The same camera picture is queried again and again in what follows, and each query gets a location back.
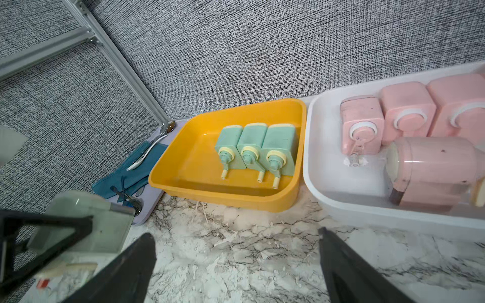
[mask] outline pink container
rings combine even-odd
[[[384,116],[379,100],[373,96],[357,96],[343,100],[342,153],[351,156],[351,165],[358,166],[358,155],[377,154],[381,148]]]
[[[389,146],[386,171],[393,203],[449,211],[485,176],[485,153],[464,138],[398,138]]]
[[[430,137],[463,137],[474,145],[485,141],[485,79],[464,74],[431,81],[428,91],[436,105]]]
[[[426,137],[436,105],[422,83],[389,85],[382,89],[381,95],[386,120],[383,145],[389,145],[399,137]]]

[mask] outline marble countertop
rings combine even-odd
[[[485,302],[485,244],[342,225],[303,182],[296,204],[281,213],[164,194],[150,218],[131,227],[125,248],[143,233],[155,238],[157,262],[147,303],[326,303],[317,231],[322,226],[417,302]],[[99,271],[111,259],[78,261],[98,262]],[[42,302],[73,293],[74,280],[68,274],[59,278]],[[40,300],[25,296],[22,302]]]

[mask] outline metal rail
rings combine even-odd
[[[125,57],[123,57],[86,5],[84,5],[81,0],[62,0],[62,2],[81,26],[91,29],[95,35],[94,42],[96,45],[153,117],[160,124],[168,122],[170,119],[163,111],[160,104],[158,104],[154,96],[143,84],[140,77],[138,77],[133,68],[126,61]]]
[[[36,44],[18,53],[0,59],[0,80],[38,64],[94,37],[88,27],[82,26],[57,37]]]

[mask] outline blue cloth napkin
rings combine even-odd
[[[139,147],[137,147],[114,172],[102,178],[98,182],[92,185],[92,189],[95,194],[108,199],[116,195],[111,189],[111,186],[115,186],[119,191],[125,189],[125,193],[133,195],[141,187],[148,184],[148,175],[152,170],[155,163],[162,156],[163,152],[167,149],[165,144],[155,144],[152,150],[148,153],[145,160],[137,168],[127,171],[126,169],[132,165],[145,151],[150,147],[150,142],[145,141]]]

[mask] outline white lid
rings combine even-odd
[[[266,126],[266,127],[268,127],[268,125],[266,123],[262,123],[262,122],[246,124],[245,128],[248,127],[248,126]]]
[[[386,153],[386,172],[392,182],[396,181],[399,173],[399,152],[396,143],[391,143]]]
[[[372,123],[371,121],[361,121],[357,122],[354,125],[350,127],[349,130],[349,137],[350,139],[354,140],[354,131],[356,131],[359,128],[372,128],[374,131],[374,135],[377,136],[377,125]]]
[[[476,108],[485,108],[485,102],[473,102],[473,103],[469,103],[467,105],[460,107],[457,111],[455,111],[455,113],[451,117],[451,119],[450,119],[451,125],[453,125],[456,128],[459,128],[460,126],[458,126],[456,124],[456,119],[457,119],[458,115],[463,113],[463,112],[466,112],[468,110],[472,110],[472,109],[476,109]]]
[[[229,126],[224,127],[223,129],[225,129],[225,128],[242,128],[242,126],[241,125],[229,125]]]
[[[295,128],[295,125],[291,123],[281,123],[281,124],[273,124],[269,128]]]
[[[399,119],[401,119],[402,117],[404,116],[407,116],[407,115],[411,115],[413,113],[416,113],[418,115],[421,115],[424,119],[424,123],[426,123],[426,121],[428,121],[428,115],[426,115],[422,109],[407,109],[407,110],[403,110],[402,112],[400,112],[396,118],[394,119],[394,128],[395,129],[399,129],[397,123],[399,122]]]
[[[473,197],[471,203],[477,207],[483,207],[485,205],[485,178],[478,180],[475,188],[473,189]]]

